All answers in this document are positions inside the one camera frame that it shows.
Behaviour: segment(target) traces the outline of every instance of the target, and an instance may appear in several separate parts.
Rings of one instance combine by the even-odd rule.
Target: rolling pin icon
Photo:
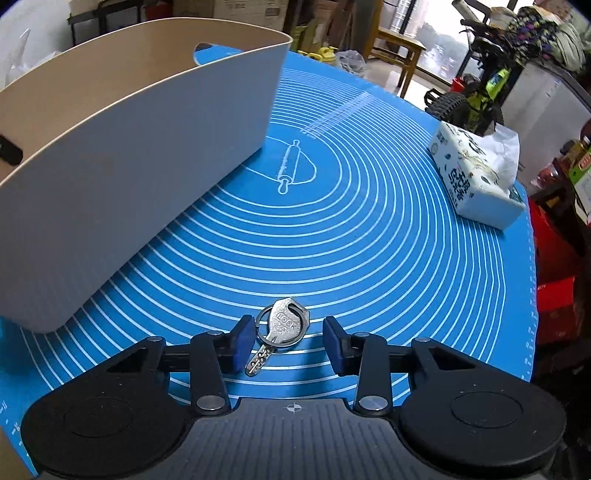
[[[290,185],[294,183],[296,177],[297,164],[300,161],[300,141],[294,140],[293,143],[287,147],[285,155],[283,155],[283,161],[281,162],[281,168],[277,173],[277,181],[279,186],[277,191],[281,195],[285,195]]]

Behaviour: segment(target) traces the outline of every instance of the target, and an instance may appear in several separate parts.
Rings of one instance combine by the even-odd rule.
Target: silver key
[[[262,337],[258,325],[261,317],[269,313],[266,337]],[[256,333],[263,342],[245,368],[249,377],[254,377],[277,348],[285,348],[299,342],[310,326],[310,312],[292,298],[276,301],[265,308],[256,318]]]

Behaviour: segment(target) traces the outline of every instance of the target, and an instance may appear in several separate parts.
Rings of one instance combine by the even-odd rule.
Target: black circular pad
[[[441,372],[402,404],[403,439],[440,468],[477,478],[517,477],[545,467],[566,425],[561,405],[495,371]]]
[[[78,379],[35,402],[21,433],[40,470],[120,478],[172,450],[185,419],[185,410],[150,379],[108,374]]]

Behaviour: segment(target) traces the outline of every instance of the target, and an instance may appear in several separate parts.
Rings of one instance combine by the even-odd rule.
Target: crosshair marking
[[[301,405],[298,405],[297,403],[290,403],[288,406],[283,408],[295,414],[296,412],[299,412],[303,407]]]

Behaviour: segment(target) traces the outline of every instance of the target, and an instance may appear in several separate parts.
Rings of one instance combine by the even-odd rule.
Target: metal screw
[[[205,395],[197,400],[197,406],[202,410],[214,411],[223,408],[226,401],[217,395]]]
[[[365,410],[380,411],[388,407],[388,400],[377,395],[368,395],[359,400],[359,405]]]

